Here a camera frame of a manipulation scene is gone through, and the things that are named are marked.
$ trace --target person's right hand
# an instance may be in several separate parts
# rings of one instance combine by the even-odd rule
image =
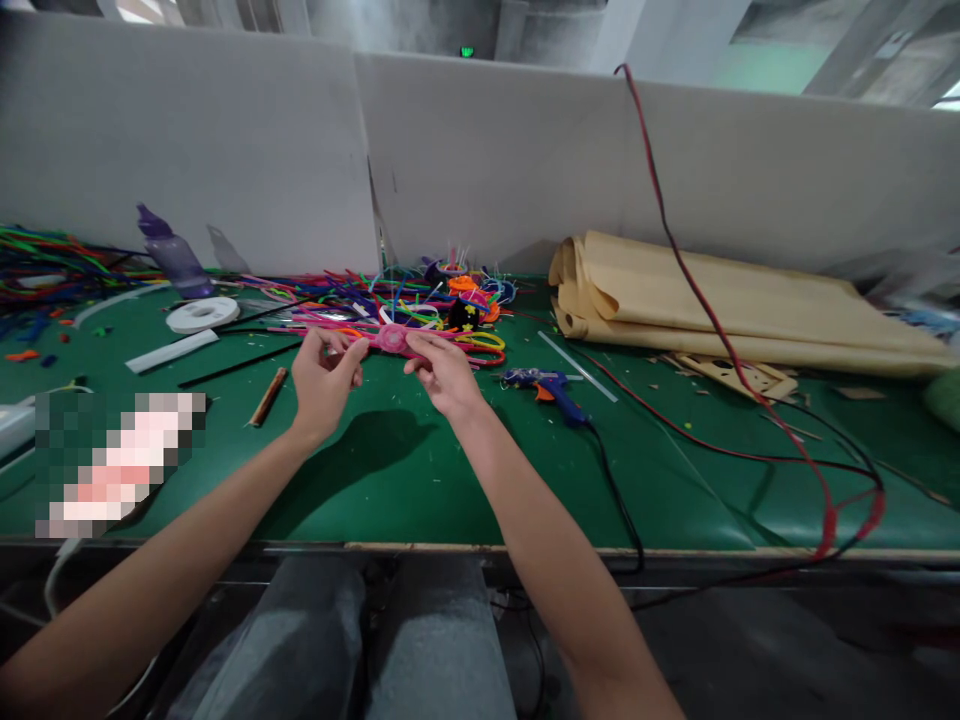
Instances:
[[[423,357],[407,360],[406,375],[416,373],[433,406],[453,421],[486,406],[466,353],[436,335],[407,333],[410,349]]]

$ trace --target blue glue gun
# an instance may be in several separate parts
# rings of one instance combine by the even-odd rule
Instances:
[[[547,372],[536,368],[511,368],[503,374],[503,382],[508,385],[537,388],[537,400],[556,402],[563,413],[563,421],[570,427],[580,427],[586,424],[587,416],[563,389],[570,380],[571,378],[562,372]]]

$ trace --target spray bottle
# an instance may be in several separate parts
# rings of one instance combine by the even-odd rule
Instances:
[[[147,252],[180,297],[194,300],[212,295],[213,283],[187,241],[174,235],[167,222],[147,210],[143,203],[139,203],[137,209],[140,211],[137,225],[144,235]]]

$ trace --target jeans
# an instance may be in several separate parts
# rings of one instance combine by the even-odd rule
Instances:
[[[343,558],[281,564],[244,623],[195,673],[168,718],[516,718],[480,565],[411,556],[363,658],[364,584]]]

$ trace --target orange craft piece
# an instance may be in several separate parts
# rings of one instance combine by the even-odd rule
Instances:
[[[23,362],[24,360],[33,360],[35,357],[40,357],[40,353],[36,350],[24,350],[22,353],[13,353],[12,355],[7,355],[7,360],[12,362]]]
[[[479,290],[477,284],[469,275],[460,275],[459,277],[450,278],[448,285],[450,285],[451,291],[457,293],[468,292],[470,290]]]
[[[487,312],[487,316],[483,319],[483,321],[496,322],[498,317],[500,317],[500,305],[496,302],[491,302],[490,310]]]
[[[537,389],[537,400],[542,402],[553,402],[556,398],[540,383],[534,383],[533,386]]]

